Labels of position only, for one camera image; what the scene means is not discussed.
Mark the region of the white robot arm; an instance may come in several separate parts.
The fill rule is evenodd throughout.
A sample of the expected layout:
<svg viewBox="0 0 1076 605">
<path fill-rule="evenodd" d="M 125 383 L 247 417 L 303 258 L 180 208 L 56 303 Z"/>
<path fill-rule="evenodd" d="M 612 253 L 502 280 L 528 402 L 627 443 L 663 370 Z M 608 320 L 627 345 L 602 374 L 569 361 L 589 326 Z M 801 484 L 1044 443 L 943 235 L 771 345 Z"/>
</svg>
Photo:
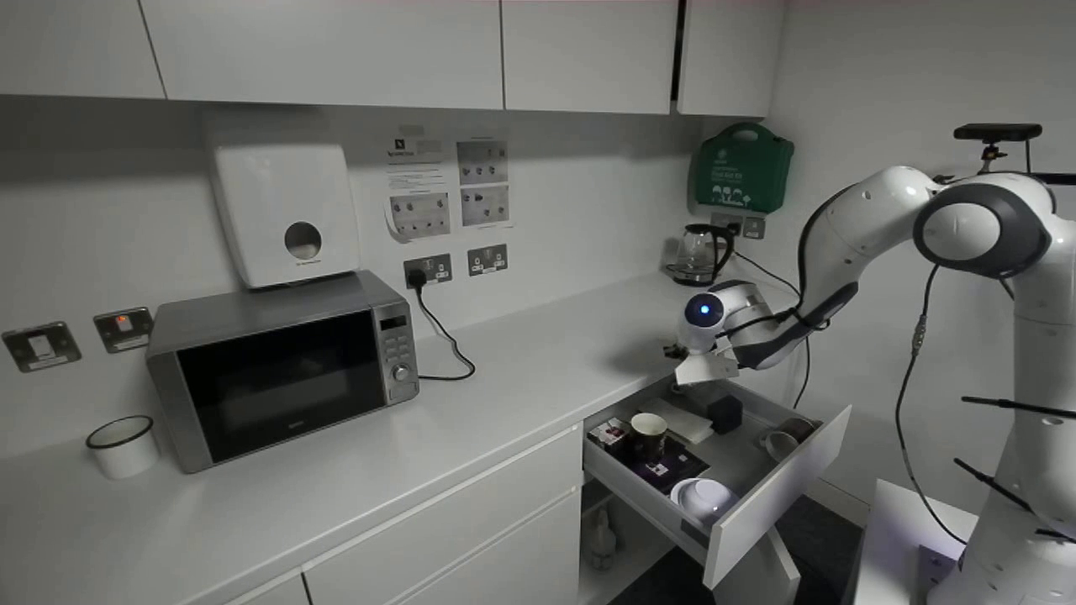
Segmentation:
<svg viewBox="0 0 1076 605">
<path fill-rule="evenodd" d="M 1001 457 L 959 566 L 931 605 L 1074 605 L 1076 598 L 1076 222 L 1026 173 L 937 180 L 890 164 L 813 208 L 797 242 L 797 303 L 778 309 L 746 280 L 694 291 L 673 345 L 683 387 L 771 370 L 826 329 L 866 271 L 912 244 L 931 276 L 977 276 L 1009 316 L 979 334 L 1007 363 Z"/>
</svg>

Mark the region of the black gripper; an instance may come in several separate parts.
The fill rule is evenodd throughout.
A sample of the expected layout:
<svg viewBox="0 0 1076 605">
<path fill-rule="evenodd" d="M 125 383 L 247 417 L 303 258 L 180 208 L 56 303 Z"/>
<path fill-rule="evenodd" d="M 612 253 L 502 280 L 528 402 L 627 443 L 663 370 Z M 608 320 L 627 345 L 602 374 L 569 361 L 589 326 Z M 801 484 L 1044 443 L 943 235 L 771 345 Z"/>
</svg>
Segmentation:
<svg viewBox="0 0 1076 605">
<path fill-rule="evenodd" d="M 673 345 L 669 355 L 676 361 L 673 378 L 679 387 L 712 383 L 739 374 L 739 361 L 732 350 Z"/>
</svg>

